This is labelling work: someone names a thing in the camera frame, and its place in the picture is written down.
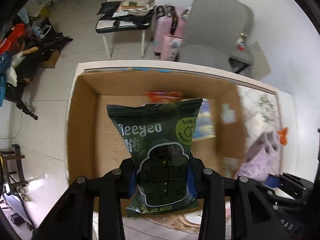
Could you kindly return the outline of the lavender cloth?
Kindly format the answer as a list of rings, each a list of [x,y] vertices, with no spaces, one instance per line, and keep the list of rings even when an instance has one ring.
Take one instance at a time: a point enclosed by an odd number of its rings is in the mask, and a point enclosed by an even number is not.
[[[279,135],[274,131],[261,133],[246,153],[245,161],[237,170],[236,177],[246,176],[255,181],[265,182],[279,153]]]

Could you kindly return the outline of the orange snack bag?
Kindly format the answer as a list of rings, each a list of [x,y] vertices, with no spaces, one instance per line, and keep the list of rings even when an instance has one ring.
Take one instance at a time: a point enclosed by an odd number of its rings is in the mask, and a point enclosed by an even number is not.
[[[287,127],[284,127],[283,129],[279,130],[277,133],[279,135],[279,142],[281,145],[286,146],[287,145],[287,134],[289,129]]]

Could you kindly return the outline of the dark green wet wipes pack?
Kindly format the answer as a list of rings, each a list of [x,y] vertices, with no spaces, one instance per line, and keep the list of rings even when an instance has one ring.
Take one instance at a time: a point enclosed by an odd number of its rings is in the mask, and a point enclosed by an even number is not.
[[[164,215],[199,205],[200,173],[191,154],[202,98],[141,107],[107,105],[133,161],[127,217]]]

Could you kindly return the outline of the red floral wet wipes pack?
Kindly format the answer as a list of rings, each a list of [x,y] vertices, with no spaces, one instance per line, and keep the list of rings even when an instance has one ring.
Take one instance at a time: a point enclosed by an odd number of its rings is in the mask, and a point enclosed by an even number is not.
[[[180,92],[147,92],[151,103],[174,103],[183,99]]]

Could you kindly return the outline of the yellow tissue pack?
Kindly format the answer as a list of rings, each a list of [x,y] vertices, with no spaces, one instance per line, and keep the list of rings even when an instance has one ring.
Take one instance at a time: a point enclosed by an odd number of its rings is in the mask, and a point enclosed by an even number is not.
[[[196,128],[193,135],[194,140],[202,140],[215,137],[212,113],[208,99],[203,99],[196,120]]]

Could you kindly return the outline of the brown cardboard box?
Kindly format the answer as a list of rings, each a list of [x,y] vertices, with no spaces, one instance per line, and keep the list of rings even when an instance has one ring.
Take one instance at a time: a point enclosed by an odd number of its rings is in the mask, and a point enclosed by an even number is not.
[[[147,92],[180,92],[184,100],[216,100],[219,144],[228,157],[244,157],[244,124],[237,86],[207,75],[122,70],[84,73],[76,78],[67,122],[67,165],[70,181],[102,177],[131,158],[107,114],[107,105],[141,107]]]

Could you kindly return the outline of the white patterned table mat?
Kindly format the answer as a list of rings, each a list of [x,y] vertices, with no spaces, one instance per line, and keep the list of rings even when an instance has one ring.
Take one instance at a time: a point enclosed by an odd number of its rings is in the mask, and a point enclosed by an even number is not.
[[[241,118],[244,124],[244,156],[263,132],[280,130],[280,116],[276,96],[244,86],[237,86],[241,105]],[[203,161],[205,167],[219,172],[227,178],[235,178],[244,157],[228,157],[219,144],[218,113],[219,103],[209,101],[215,137],[193,140],[191,152]],[[163,217],[125,217],[126,239],[197,239],[202,219],[202,207],[184,214],[171,214]]]

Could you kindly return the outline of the grey office chair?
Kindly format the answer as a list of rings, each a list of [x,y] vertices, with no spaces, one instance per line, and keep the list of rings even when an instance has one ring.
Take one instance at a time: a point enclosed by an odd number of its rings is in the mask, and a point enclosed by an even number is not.
[[[254,62],[246,45],[253,20],[237,0],[193,0],[178,61],[239,74]]]

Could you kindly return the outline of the pile of clutter on floor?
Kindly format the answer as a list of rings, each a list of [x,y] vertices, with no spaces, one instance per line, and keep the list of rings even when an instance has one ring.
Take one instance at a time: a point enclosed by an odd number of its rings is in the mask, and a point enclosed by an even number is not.
[[[26,8],[10,24],[1,39],[1,103],[10,101],[37,120],[22,100],[24,89],[39,68],[55,68],[61,50],[73,39],[55,31],[48,15],[30,16]]]

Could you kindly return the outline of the pink suitcase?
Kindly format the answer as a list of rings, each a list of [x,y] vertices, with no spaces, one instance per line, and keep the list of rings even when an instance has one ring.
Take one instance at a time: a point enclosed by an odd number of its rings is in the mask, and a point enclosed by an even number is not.
[[[173,5],[156,7],[156,23],[153,36],[153,51],[157,58],[174,61],[182,42],[183,32],[187,25],[188,11]]]

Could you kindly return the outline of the white chair with clutter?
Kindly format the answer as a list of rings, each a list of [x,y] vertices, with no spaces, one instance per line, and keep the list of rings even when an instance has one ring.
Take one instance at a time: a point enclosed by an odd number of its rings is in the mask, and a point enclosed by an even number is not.
[[[106,0],[101,4],[95,31],[102,35],[109,59],[112,56],[107,44],[107,34],[135,30],[141,32],[141,57],[144,57],[146,31],[150,27],[154,8],[151,0]]]

